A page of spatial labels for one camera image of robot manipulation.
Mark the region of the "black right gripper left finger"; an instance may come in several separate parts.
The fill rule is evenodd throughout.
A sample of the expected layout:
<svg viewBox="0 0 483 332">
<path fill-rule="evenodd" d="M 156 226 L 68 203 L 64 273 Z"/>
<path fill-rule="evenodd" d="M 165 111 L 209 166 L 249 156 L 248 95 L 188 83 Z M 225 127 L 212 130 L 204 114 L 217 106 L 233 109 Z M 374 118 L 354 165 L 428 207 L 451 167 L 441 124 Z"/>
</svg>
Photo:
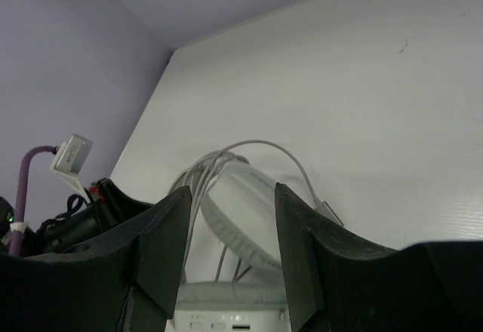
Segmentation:
<svg viewBox="0 0 483 332">
<path fill-rule="evenodd" d="M 138 216 L 79 243 L 60 305 L 76 321 L 167 321 L 180 284 L 192 195 L 182 186 Z"/>
</svg>

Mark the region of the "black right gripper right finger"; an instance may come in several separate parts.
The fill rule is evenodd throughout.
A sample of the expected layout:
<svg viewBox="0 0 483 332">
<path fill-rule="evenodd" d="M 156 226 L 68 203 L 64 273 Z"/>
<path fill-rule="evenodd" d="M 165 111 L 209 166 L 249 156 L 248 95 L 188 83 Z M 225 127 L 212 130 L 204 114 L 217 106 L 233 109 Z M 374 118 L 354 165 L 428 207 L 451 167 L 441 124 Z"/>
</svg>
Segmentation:
<svg viewBox="0 0 483 332">
<path fill-rule="evenodd" d="M 364 239 L 314 211 L 287 185 L 275 186 L 275 216 L 292 331 L 332 331 L 317 247 L 337 244 L 330 257 L 371 260 L 395 250 Z"/>
</svg>

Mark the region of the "white over-ear headphones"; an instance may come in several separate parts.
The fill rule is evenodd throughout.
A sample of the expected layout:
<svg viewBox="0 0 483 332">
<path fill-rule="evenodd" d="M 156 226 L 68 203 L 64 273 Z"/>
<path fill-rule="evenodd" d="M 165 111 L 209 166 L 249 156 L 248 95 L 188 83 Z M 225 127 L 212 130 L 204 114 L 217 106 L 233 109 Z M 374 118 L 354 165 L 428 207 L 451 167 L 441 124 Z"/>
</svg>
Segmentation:
<svg viewBox="0 0 483 332">
<path fill-rule="evenodd" d="M 281 278 L 275 221 L 275 181 L 233 152 L 211 152 L 184 170 L 171 188 L 188 186 L 192 218 L 203 216 L 208 228 L 248 271 Z M 229 281 L 183 279 L 177 295 L 175 331 L 286 331 L 288 307 L 279 280 L 247 283 L 236 269 Z"/>
</svg>

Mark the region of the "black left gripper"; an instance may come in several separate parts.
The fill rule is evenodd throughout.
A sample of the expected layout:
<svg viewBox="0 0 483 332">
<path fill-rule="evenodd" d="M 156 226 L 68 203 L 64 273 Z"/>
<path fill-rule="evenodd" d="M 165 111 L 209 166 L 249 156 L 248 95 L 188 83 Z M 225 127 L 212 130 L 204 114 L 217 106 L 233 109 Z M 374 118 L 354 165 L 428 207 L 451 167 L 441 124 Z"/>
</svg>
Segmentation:
<svg viewBox="0 0 483 332">
<path fill-rule="evenodd" d="M 61 253 L 147 211 L 152 205 L 135 200 L 109 178 L 94 182 L 87 195 L 73 194 L 66 211 L 44 221 L 35 232 L 37 253 Z"/>
</svg>

